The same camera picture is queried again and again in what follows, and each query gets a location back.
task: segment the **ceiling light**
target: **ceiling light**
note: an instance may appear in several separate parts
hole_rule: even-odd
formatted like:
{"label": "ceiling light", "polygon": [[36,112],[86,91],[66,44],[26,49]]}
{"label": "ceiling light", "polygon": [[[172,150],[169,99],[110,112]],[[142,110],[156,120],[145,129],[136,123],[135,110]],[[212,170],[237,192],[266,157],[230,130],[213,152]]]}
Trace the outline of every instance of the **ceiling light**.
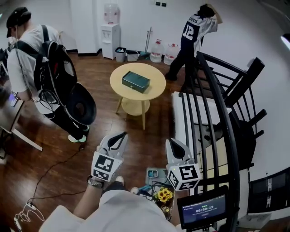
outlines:
{"label": "ceiling light", "polygon": [[290,34],[288,33],[288,34],[282,35],[281,40],[287,46],[287,48],[290,50]]}

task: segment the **plastic bottle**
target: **plastic bottle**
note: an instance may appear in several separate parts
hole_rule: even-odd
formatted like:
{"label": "plastic bottle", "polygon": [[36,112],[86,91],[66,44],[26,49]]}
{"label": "plastic bottle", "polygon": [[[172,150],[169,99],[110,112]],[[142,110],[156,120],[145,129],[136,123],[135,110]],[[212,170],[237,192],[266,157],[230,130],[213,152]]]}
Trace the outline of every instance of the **plastic bottle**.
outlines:
{"label": "plastic bottle", "polygon": [[164,56],[164,64],[171,65],[172,61],[177,57],[179,47],[176,44],[168,44],[168,47]]}
{"label": "plastic bottle", "polygon": [[160,39],[156,40],[151,50],[150,60],[155,63],[160,63],[162,59],[163,51],[164,51],[164,48],[161,44],[161,40]]}
{"label": "plastic bottle", "polygon": [[118,24],[120,18],[120,11],[118,8],[118,4],[105,4],[104,8],[104,20],[108,24]]}

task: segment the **baseboard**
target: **baseboard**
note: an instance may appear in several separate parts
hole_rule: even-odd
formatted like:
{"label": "baseboard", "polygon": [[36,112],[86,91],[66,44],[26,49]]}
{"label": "baseboard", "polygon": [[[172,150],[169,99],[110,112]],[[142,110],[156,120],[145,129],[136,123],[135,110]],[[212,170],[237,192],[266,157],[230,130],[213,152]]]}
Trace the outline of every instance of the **baseboard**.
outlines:
{"label": "baseboard", "polygon": [[102,49],[99,49],[96,53],[79,53],[78,56],[97,56],[101,51]]}
{"label": "baseboard", "polygon": [[70,50],[67,50],[67,53],[77,53],[77,49],[70,49]]}

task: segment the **table leg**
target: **table leg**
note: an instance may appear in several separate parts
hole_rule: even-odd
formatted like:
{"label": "table leg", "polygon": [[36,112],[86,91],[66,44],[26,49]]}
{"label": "table leg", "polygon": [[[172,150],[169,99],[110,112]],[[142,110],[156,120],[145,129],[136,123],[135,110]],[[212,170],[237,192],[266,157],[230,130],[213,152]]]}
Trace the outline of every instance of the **table leg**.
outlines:
{"label": "table leg", "polygon": [[42,147],[31,141],[29,138],[25,137],[23,134],[21,134],[18,130],[13,129],[13,134],[16,134],[19,138],[30,144],[31,146],[35,147],[36,149],[42,151]]}
{"label": "table leg", "polygon": [[122,100],[123,100],[123,98],[120,97],[120,99],[119,99],[119,101],[118,101],[118,106],[117,106],[117,109],[116,109],[116,114],[117,114],[118,111],[119,111],[119,108],[120,108],[120,106],[121,106]]}
{"label": "table leg", "polygon": [[143,129],[145,130],[145,101],[142,101],[141,104],[142,104],[142,122],[143,122]]}

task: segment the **green box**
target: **green box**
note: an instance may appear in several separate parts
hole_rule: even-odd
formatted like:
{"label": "green box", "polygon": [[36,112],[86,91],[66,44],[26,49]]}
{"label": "green box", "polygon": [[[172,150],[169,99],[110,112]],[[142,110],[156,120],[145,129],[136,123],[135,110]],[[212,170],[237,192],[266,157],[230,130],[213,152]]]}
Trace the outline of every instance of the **green box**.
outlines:
{"label": "green box", "polygon": [[150,85],[150,80],[140,76],[134,72],[129,71],[123,78],[122,84],[126,85],[140,93],[144,93]]}

